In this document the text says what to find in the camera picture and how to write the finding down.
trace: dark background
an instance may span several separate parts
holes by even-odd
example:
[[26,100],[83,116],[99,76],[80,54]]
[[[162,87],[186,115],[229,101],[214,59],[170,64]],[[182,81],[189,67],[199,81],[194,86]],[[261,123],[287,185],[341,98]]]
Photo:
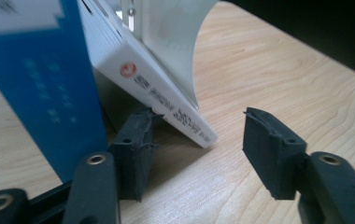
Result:
[[228,2],[242,7],[355,70],[355,1],[228,0]]

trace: wooden table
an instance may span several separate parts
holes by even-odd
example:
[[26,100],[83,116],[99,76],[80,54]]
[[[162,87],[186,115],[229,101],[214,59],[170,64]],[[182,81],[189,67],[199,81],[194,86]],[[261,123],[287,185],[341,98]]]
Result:
[[[201,149],[169,126],[142,203],[122,201],[123,223],[300,223],[297,200],[271,198],[242,152],[247,106],[274,114],[308,143],[355,168],[355,72],[228,3],[198,36],[200,112],[219,135]],[[0,95],[0,189],[29,196],[60,184]]]

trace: blue book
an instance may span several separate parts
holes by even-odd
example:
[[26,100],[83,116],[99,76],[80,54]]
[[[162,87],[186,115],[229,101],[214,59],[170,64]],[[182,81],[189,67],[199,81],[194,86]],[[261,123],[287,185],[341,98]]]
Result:
[[0,1],[0,91],[63,182],[107,150],[77,1]]

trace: red logo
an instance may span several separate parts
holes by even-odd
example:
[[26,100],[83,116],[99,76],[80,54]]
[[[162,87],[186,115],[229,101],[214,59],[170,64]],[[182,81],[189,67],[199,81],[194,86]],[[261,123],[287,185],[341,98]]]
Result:
[[121,67],[120,67],[120,74],[123,77],[133,77],[134,75],[136,75],[136,65],[134,63],[124,63]]

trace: table surface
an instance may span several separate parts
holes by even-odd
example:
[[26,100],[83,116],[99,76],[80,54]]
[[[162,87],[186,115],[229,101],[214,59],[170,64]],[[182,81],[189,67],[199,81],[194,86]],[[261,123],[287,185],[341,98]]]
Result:
[[[170,126],[157,128],[161,148],[143,201],[121,201],[122,223],[300,223],[297,200],[271,198],[242,152],[248,106],[287,124],[308,153],[331,152],[355,168],[355,72],[344,65],[220,2],[198,36],[194,79],[219,140],[201,149]],[[60,184],[0,94],[0,189],[33,198]]]

